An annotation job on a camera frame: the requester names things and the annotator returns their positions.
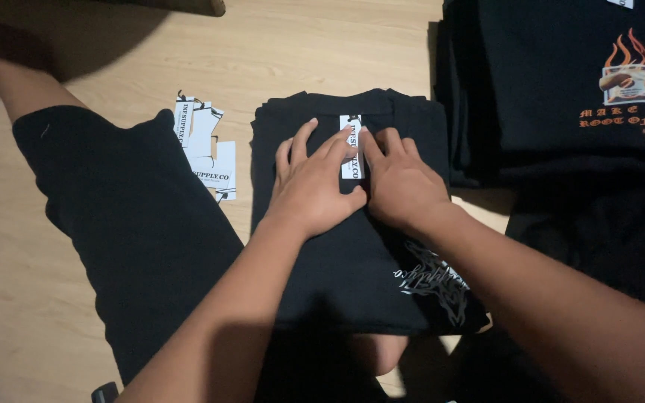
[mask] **black shorts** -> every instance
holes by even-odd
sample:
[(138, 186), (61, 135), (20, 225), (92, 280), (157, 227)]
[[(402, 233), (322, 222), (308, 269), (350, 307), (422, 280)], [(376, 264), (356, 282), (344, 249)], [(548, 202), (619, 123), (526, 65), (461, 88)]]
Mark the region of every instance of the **black shorts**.
[[(40, 110), (13, 125), (48, 197), (47, 217), (71, 238), (96, 291), (124, 384), (243, 249), (191, 172), (173, 126), (170, 110), (121, 129), (73, 106)], [(316, 326), (273, 334), (257, 400), (384, 401), (342, 335)]]

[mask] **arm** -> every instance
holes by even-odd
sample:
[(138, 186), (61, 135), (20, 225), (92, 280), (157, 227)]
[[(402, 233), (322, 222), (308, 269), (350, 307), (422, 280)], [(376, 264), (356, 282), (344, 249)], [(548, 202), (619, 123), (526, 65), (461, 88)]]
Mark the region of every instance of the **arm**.
[[(645, 402), (645, 304), (473, 219), (449, 201), (411, 139), (380, 133), (383, 155), (362, 136), (374, 215), (444, 256), (569, 397)], [(403, 198), (402, 187), (417, 199)]]
[(342, 195), (337, 183), (340, 164), (356, 153), (346, 142), (349, 129), (307, 157), (305, 144), (317, 124), (310, 121), (281, 144), (271, 204), (251, 240), (117, 402), (253, 400), (280, 298), (300, 247), (367, 201), (362, 188)]

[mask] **black fabric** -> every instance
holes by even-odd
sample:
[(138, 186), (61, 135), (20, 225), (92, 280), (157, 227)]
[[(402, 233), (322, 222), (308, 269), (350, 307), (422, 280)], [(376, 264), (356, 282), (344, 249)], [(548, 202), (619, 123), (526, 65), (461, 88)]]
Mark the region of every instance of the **black fabric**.
[[(451, 121), (452, 186), (645, 172), (645, 96), (632, 96), (645, 86), (645, 1), (633, 10), (585, 0), (444, 6), (436, 95)], [(612, 77), (630, 87), (605, 105), (600, 80)]]
[[(644, 175), (530, 182), (519, 191), (507, 236), (645, 302)], [(461, 347), (459, 403), (565, 401), (498, 326)]]
[[(170, 110), (121, 129), (71, 106), (32, 113), (13, 126), (48, 197), (47, 216), (71, 237), (96, 291), (124, 384), (243, 248), (192, 174), (173, 126)], [(354, 362), (346, 335), (320, 318), (301, 315), (297, 326), (273, 333), (256, 401), (383, 402), (379, 384)]]
[[(253, 226), (270, 201), (278, 145), (315, 117), (318, 128), (308, 142), (308, 153), (313, 153), (340, 130), (340, 115), (362, 115), (362, 124), (373, 133), (394, 127), (402, 137), (413, 138), (422, 159), (449, 183), (446, 122), (438, 103), (392, 90), (271, 99), (258, 108), (252, 122)], [(360, 183), (340, 179), (340, 191), (349, 193)], [(356, 212), (302, 248), (278, 324), (295, 323), (318, 298), (334, 309), (339, 329), (355, 333), (468, 334), (487, 324), (484, 308), (459, 276), (413, 245), (402, 233), (374, 220), (366, 208)]]

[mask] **clothing tag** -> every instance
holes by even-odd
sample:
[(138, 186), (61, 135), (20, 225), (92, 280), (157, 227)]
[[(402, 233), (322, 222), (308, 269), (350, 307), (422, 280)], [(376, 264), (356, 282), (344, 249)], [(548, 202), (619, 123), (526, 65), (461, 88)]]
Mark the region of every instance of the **clothing tag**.
[(227, 188), (216, 188), (216, 202), (235, 200), (235, 141), (222, 141), (216, 144), (216, 168), (231, 172)]
[(178, 137), (178, 142), (181, 146), (188, 147), (188, 138), (191, 136), (191, 121), (193, 120), (193, 100), (196, 97), (182, 96), (178, 92), (178, 97), (175, 99), (175, 126), (174, 132)]
[(196, 103), (195, 106), (193, 110), (193, 129), (188, 140), (188, 146), (184, 148), (191, 166), (194, 164), (195, 159), (211, 156), (211, 136), (225, 113), (220, 109), (214, 109), (210, 102)]
[(228, 169), (208, 168), (207, 166), (192, 166), (193, 173), (201, 179), (206, 187), (228, 188), (231, 172)]
[[(348, 137), (348, 144), (351, 146), (359, 147), (360, 130), (363, 127), (362, 120), (362, 115), (340, 115), (340, 130), (343, 130), (346, 125), (353, 127), (353, 133)], [(342, 170), (343, 179), (365, 179), (365, 158), (363, 154), (358, 151), (358, 155), (344, 163), (340, 169)]]
[(624, 6), (627, 9), (632, 9), (633, 10), (633, 0), (607, 0), (609, 3), (614, 3), (618, 4), (620, 6)]

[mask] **light wood surface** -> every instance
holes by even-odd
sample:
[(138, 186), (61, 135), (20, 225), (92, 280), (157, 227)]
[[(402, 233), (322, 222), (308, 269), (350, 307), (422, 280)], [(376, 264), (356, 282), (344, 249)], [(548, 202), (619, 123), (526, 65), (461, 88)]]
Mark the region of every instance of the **light wood surface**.
[[(117, 59), (67, 87), (122, 127), (173, 107), (179, 89), (225, 110), (214, 134), (238, 142), (238, 199), (221, 208), (244, 241), (252, 203), (249, 122), (255, 109), (270, 97), (302, 90), (350, 96), (391, 87), (429, 96), (427, 29), (442, 16), (441, 0), (228, 0), (222, 18), (175, 12), (158, 18), (136, 6), (50, 3), (60, 16), (74, 10), (92, 19), (122, 7), (117, 15), (160, 20)], [(57, 41), (57, 32), (48, 34)], [(105, 32), (92, 35), (97, 49), (106, 52)], [(90, 61), (70, 52), (62, 57), (69, 65)], [(85, 402), (95, 387), (118, 380), (94, 312), (94, 292), (70, 241), (44, 217), (44, 203), (0, 101), (2, 403)], [(467, 208), (504, 229), (504, 216)], [(402, 393), (393, 376), (383, 382)]]

